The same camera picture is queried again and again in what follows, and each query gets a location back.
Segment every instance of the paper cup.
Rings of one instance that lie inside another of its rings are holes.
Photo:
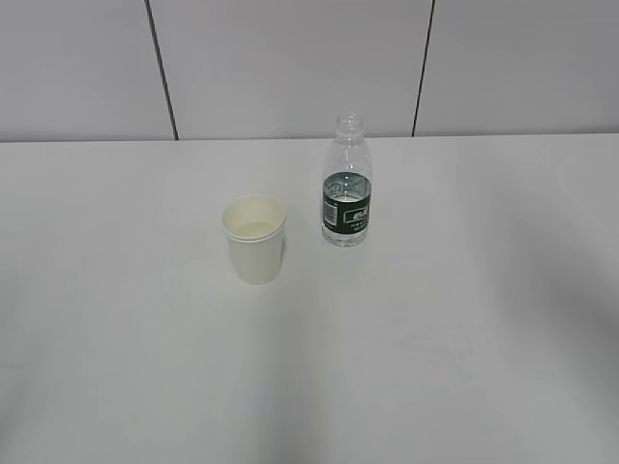
[[[285,209],[275,198],[237,198],[221,216],[230,259],[239,277],[252,285],[273,280],[280,272]]]

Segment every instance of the stacked paper cup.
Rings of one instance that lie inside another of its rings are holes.
[[[283,204],[270,196],[243,196],[225,209],[221,222],[239,277],[252,285],[273,280],[283,254]]]

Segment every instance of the water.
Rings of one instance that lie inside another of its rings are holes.
[[[329,176],[323,186],[322,235],[337,247],[354,247],[368,234],[369,180],[354,172]]]

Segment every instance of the white wall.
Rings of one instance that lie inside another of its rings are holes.
[[[138,0],[3,0],[0,140],[170,139]]]
[[[416,134],[619,131],[617,0],[437,0]]]
[[[181,138],[409,136],[430,0],[152,0]]]
[[[412,131],[431,0],[151,0],[181,138]],[[416,134],[619,131],[617,0],[436,0]],[[0,141],[170,139],[143,0],[4,0]]]

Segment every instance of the cup rim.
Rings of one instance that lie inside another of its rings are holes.
[[[271,232],[269,232],[268,234],[266,234],[266,235],[264,235],[262,237],[258,237],[256,239],[247,239],[247,238],[243,238],[241,236],[235,235],[232,232],[230,232],[225,227],[225,224],[224,224],[225,214],[228,211],[228,209],[230,208],[230,206],[232,206],[237,201],[245,200],[245,199],[248,199],[248,198],[263,198],[263,199],[266,199],[266,200],[275,201],[281,207],[281,211],[282,211],[281,221],[276,225],[276,227]],[[285,209],[285,205],[283,204],[283,202],[281,200],[277,199],[275,196],[264,195],[264,194],[261,194],[261,193],[251,193],[249,195],[239,196],[239,197],[235,198],[234,200],[232,200],[230,203],[228,203],[228,205],[224,208],[223,213],[221,213],[221,229],[223,230],[223,233],[225,234],[225,236],[228,239],[233,240],[234,242],[239,242],[239,243],[244,243],[244,244],[257,244],[259,242],[264,242],[266,240],[269,240],[270,238],[274,237],[275,235],[277,235],[281,231],[285,221],[286,221],[286,209]]]

